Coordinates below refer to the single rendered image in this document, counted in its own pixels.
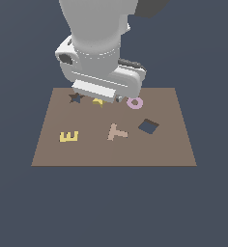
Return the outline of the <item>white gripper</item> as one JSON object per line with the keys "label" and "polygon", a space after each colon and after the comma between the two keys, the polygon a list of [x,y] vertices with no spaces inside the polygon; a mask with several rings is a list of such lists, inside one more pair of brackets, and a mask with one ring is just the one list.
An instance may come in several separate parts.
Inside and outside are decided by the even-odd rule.
{"label": "white gripper", "polygon": [[[93,83],[85,82],[76,79],[71,86],[76,93],[101,99],[107,102],[113,102],[115,99],[116,91],[114,89],[106,88]],[[121,102],[122,96],[116,97],[116,102]]]}

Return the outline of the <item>pink letter T block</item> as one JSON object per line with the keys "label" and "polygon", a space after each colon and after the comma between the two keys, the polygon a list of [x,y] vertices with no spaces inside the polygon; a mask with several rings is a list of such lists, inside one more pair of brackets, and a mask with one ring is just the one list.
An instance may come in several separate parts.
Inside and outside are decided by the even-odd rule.
{"label": "pink letter T block", "polygon": [[115,123],[113,123],[110,126],[110,129],[109,129],[109,132],[108,132],[108,136],[107,136],[107,140],[108,141],[113,141],[116,136],[127,138],[128,137],[128,133],[126,131],[119,130],[117,128],[117,125]]}

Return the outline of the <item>yellow star block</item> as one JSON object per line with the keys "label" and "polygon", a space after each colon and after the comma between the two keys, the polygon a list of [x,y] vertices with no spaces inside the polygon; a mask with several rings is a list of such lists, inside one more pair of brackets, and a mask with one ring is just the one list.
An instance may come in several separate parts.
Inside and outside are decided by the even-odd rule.
{"label": "yellow star block", "polygon": [[106,101],[102,100],[102,99],[98,99],[98,98],[95,98],[92,103],[95,104],[95,105],[99,105],[101,108],[102,106],[104,105]]}

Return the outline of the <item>yellow letter E block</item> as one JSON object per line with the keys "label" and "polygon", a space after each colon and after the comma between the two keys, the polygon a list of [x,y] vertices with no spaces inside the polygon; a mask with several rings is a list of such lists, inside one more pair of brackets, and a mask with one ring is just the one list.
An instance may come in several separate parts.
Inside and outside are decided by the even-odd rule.
{"label": "yellow letter E block", "polygon": [[61,143],[76,142],[78,140],[78,131],[74,132],[61,132],[59,135],[59,141]]}

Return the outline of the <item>brown slotted board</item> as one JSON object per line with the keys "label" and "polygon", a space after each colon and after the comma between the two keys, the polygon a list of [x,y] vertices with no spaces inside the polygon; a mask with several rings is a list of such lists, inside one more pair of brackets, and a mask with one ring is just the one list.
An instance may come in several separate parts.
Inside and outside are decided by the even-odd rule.
{"label": "brown slotted board", "polygon": [[[71,88],[55,88],[48,104],[32,165],[189,166],[196,165],[180,104],[173,88],[144,88],[144,104],[132,110],[125,101],[102,108],[88,96],[71,101]],[[108,141],[112,124],[128,137]],[[78,131],[76,142],[61,143],[61,132]]]}

